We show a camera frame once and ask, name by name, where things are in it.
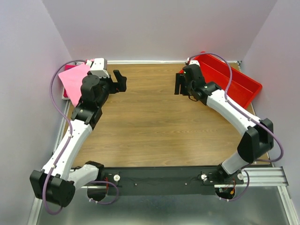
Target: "pink towel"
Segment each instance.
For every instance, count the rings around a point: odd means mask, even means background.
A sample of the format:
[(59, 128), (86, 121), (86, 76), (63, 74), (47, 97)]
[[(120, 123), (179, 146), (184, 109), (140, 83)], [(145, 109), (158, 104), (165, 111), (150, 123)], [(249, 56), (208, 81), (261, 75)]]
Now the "pink towel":
[(79, 102), (82, 80), (87, 75), (89, 70), (90, 67), (88, 65), (81, 64), (58, 74), (73, 106), (77, 106)]

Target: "metal floor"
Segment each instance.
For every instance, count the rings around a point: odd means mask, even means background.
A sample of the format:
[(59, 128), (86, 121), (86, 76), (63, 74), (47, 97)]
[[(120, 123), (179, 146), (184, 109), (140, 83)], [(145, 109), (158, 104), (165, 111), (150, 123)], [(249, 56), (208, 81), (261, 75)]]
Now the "metal floor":
[[(237, 188), (237, 194), (243, 187)], [(44, 207), (39, 225), (286, 225), (289, 224), (277, 187), (249, 187), (235, 202), (211, 195), (120, 196), (111, 205), (88, 201), (77, 190), (68, 207), (56, 215)]]

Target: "wood grain tabletop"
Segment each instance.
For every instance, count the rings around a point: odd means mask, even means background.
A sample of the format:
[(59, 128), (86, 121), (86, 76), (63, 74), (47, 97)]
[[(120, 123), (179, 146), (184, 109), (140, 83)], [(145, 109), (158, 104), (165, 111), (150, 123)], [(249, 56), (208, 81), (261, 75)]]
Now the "wood grain tabletop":
[(73, 166), (89, 160), (106, 167), (217, 165), (230, 157), (241, 139), (237, 130), (202, 103), (174, 95), (183, 66), (108, 65), (127, 77), (127, 91), (109, 96)]

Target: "wall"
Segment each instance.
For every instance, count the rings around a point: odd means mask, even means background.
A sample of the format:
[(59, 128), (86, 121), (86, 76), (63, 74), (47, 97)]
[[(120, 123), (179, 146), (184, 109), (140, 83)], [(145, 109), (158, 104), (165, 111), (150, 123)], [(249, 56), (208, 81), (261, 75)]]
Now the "wall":
[[(247, 52), (242, 68), (263, 85), (254, 101), (261, 118), (274, 122), (284, 148), (283, 166), (295, 208), (300, 213), (300, 2), (279, 0)], [(279, 155), (278, 146), (270, 152)]]
[(73, 58), (242, 59), (276, 0), (43, 0)]
[(2, 1), (0, 49), (0, 224), (23, 225), (34, 196), (29, 176), (50, 157), (60, 123), (49, 81), (71, 57), (41, 0)]

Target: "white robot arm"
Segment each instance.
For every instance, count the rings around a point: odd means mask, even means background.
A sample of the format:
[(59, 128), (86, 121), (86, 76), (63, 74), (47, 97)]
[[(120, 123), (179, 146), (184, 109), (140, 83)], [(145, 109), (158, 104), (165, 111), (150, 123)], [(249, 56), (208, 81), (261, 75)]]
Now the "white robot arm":
[(89, 161), (72, 173), (70, 169), (82, 144), (99, 121), (102, 115), (101, 108), (109, 94), (126, 91), (126, 77), (123, 77), (118, 70), (114, 70), (117, 82), (113, 82), (106, 70), (105, 59), (94, 59), (93, 62), (88, 61), (87, 64), (90, 66), (90, 71), (82, 80), (82, 95), (71, 116), (72, 136), (67, 147), (63, 150), (71, 135), (70, 127), (51, 159), (41, 171), (34, 170), (30, 176), (35, 196), (40, 199), (42, 199), (46, 177), (50, 176), (46, 199), (61, 207), (69, 205), (76, 189), (103, 178), (104, 166), (100, 163)]
[(273, 132), (273, 123), (269, 119), (261, 120), (228, 97), (227, 100), (248, 115), (251, 120), (234, 109), (225, 99), (224, 91), (220, 86), (214, 82), (205, 82), (197, 61), (192, 60), (183, 68), (183, 71), (183, 74), (176, 74), (175, 94), (193, 96), (197, 101), (214, 109), (227, 119), (242, 136), (237, 152), (217, 167), (215, 175), (218, 176), (219, 181), (232, 177), (238, 170), (273, 148), (273, 137), (253, 122), (260, 123)]

